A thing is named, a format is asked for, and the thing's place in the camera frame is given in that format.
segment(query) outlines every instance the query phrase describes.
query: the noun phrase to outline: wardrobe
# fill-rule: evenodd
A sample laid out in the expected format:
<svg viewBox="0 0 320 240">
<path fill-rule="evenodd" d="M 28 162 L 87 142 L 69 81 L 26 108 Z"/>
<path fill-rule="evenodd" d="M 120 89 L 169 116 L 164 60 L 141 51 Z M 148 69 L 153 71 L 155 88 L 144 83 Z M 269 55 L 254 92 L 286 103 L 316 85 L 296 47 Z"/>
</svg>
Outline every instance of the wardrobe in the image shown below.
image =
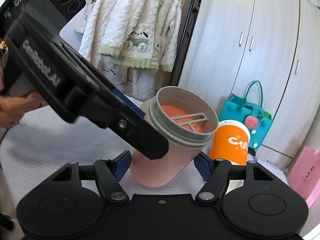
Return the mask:
<svg viewBox="0 0 320 240">
<path fill-rule="evenodd" d="M 256 156 L 284 169 L 320 104 L 320 9 L 308 0 L 202 0 L 179 86 L 220 114 L 233 93 L 263 86 L 273 125 Z M 248 101 L 259 103 L 260 90 Z"/>
</svg>

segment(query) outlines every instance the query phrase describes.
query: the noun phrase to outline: metal screw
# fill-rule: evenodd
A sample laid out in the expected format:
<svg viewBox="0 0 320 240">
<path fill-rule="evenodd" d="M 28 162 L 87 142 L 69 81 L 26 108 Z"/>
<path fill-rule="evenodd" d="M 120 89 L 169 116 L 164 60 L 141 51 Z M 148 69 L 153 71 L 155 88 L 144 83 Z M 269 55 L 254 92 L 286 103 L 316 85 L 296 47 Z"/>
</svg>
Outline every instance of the metal screw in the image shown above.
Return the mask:
<svg viewBox="0 0 320 240">
<path fill-rule="evenodd" d="M 113 200 L 124 200 L 126 195 L 123 192 L 114 192 L 110 195 Z"/>
<path fill-rule="evenodd" d="M 198 196 L 202 200 L 211 200 L 214 198 L 214 194 L 212 194 L 211 192 L 201 192 L 201 193 L 199 193 Z"/>
<path fill-rule="evenodd" d="M 127 127 L 127 122 L 123 119 L 121 119 L 118 123 L 120 129 L 125 129 Z"/>
</svg>

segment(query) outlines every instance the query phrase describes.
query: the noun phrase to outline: pink shopping bag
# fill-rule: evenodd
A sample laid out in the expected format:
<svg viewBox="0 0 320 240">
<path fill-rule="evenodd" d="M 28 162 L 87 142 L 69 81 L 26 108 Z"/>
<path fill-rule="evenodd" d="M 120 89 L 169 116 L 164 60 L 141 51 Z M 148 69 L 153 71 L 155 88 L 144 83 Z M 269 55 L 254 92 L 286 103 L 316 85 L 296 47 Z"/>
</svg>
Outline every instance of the pink shopping bag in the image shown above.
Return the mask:
<svg viewBox="0 0 320 240">
<path fill-rule="evenodd" d="M 320 193 L 320 147 L 304 147 L 287 180 L 310 208 Z"/>
</svg>

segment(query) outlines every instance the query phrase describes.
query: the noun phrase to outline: door handle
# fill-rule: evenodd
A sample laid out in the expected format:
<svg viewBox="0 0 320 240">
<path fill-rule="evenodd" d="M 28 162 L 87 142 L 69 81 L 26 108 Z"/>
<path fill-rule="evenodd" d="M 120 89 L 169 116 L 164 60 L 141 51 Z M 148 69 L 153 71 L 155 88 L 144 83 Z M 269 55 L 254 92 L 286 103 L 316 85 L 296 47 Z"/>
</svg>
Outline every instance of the door handle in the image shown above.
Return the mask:
<svg viewBox="0 0 320 240">
<path fill-rule="evenodd" d="M 297 66 L 296 66 L 296 71 L 294 72 L 294 74 L 295 74 L 295 75 L 298 73 L 299 65 L 300 65 L 300 61 L 298 60 L 298 62 L 297 62 Z"/>
<path fill-rule="evenodd" d="M 241 38 L 240 38 L 240 41 L 239 41 L 239 46 L 241 46 L 241 44 L 242 44 L 243 35 L 244 35 L 244 32 L 241 33 Z"/>
<path fill-rule="evenodd" d="M 254 43 L 254 37 L 252 37 L 252 40 L 251 40 L 251 44 L 250 44 L 249 51 L 251 51 L 251 50 L 252 50 L 253 43 Z"/>
</svg>

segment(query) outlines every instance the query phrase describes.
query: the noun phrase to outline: pink jar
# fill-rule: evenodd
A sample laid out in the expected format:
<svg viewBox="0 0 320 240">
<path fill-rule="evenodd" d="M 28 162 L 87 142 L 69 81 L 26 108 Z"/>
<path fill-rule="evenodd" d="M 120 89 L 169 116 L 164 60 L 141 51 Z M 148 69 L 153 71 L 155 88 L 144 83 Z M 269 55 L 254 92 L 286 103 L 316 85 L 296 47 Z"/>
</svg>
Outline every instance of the pink jar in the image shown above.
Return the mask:
<svg viewBox="0 0 320 240">
<path fill-rule="evenodd" d="M 172 107 L 183 115 L 165 112 Z M 150 160 L 136 149 L 132 150 L 130 172 L 147 187 L 168 183 L 212 141 L 218 128 L 218 117 L 201 97 L 179 87 L 163 87 L 151 100 L 144 119 L 169 141 L 169 151 L 158 160 Z"/>
</svg>

